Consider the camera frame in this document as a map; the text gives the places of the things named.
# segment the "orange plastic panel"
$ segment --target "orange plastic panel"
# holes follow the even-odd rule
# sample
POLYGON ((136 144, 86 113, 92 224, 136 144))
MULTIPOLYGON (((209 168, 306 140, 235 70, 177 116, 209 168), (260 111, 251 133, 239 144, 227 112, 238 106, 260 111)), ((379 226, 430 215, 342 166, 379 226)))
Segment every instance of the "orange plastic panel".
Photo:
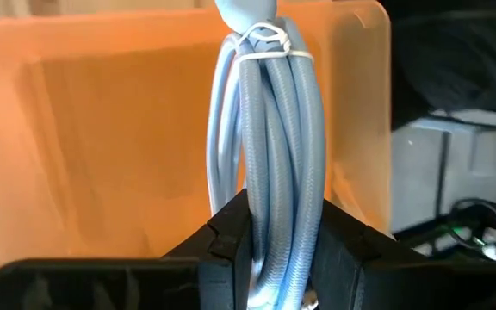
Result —
MULTIPOLYGON (((315 56, 326 196, 389 223, 389 22, 374 1, 284 5, 315 56)), ((0 264, 158 257, 209 217, 216 11, 0 20, 0 264)))

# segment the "black device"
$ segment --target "black device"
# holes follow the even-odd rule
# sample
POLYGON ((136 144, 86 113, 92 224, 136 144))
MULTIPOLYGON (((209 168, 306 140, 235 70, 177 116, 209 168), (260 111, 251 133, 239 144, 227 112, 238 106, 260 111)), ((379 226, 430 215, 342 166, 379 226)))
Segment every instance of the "black device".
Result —
MULTIPOLYGON (((158 259, 29 259, 0 268, 0 310, 245 310, 245 190, 158 259)), ((311 269, 321 310, 496 309, 496 263, 430 260, 324 201, 311 269)))

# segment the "white string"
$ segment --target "white string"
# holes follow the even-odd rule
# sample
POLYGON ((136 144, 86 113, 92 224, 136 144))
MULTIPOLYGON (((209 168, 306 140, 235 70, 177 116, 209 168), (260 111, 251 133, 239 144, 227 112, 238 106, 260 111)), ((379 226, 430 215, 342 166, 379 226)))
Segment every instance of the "white string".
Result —
POLYGON ((312 62, 314 62, 313 55, 309 52, 306 51, 291 51, 290 47, 292 44, 290 43, 290 38, 288 37, 288 34, 286 31, 284 31, 282 28, 277 27, 275 25, 272 25, 267 22, 257 22, 254 25, 252 25, 246 33, 240 37, 240 39, 236 42, 237 45, 237 53, 239 53, 239 46, 247 40, 248 38, 253 38, 256 40, 261 40, 263 42, 273 42, 273 41, 278 41, 281 46, 282 46, 282 51, 275 51, 275 52, 259 52, 259 53, 251 53, 251 54, 246 54, 242 55, 240 57, 236 58, 236 63, 239 64, 244 60, 257 60, 257 59, 273 59, 273 58, 282 58, 282 57, 287 57, 287 56, 299 56, 299 57, 305 57, 311 59, 312 62), (276 34, 272 35, 261 35, 258 33, 255 33, 254 30, 258 28, 267 28, 271 31, 274 31, 276 34))

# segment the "coiled cable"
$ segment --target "coiled cable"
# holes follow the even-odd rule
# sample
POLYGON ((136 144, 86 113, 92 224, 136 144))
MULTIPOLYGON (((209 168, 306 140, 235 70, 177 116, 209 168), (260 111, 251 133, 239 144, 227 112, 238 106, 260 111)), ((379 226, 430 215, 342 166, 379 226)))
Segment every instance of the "coiled cable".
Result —
POLYGON ((239 1, 225 7, 216 1, 236 33, 221 46, 208 118, 212 214, 236 194, 242 143, 256 271, 249 307, 299 309, 325 187, 323 104, 294 23, 251 12, 257 1, 239 1), (266 53, 282 57, 258 60, 266 53))

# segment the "orange plastic bin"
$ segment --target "orange plastic bin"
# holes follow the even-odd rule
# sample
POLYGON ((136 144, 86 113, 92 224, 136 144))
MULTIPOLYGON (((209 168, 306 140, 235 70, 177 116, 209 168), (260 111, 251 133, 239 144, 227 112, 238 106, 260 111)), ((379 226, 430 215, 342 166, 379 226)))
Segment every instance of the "orange plastic bin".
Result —
MULTIPOLYGON (((312 54, 326 197, 388 230, 389 21, 375 1, 284 5, 312 54)), ((0 265, 158 257, 209 217, 214 10, 0 20, 0 265)))

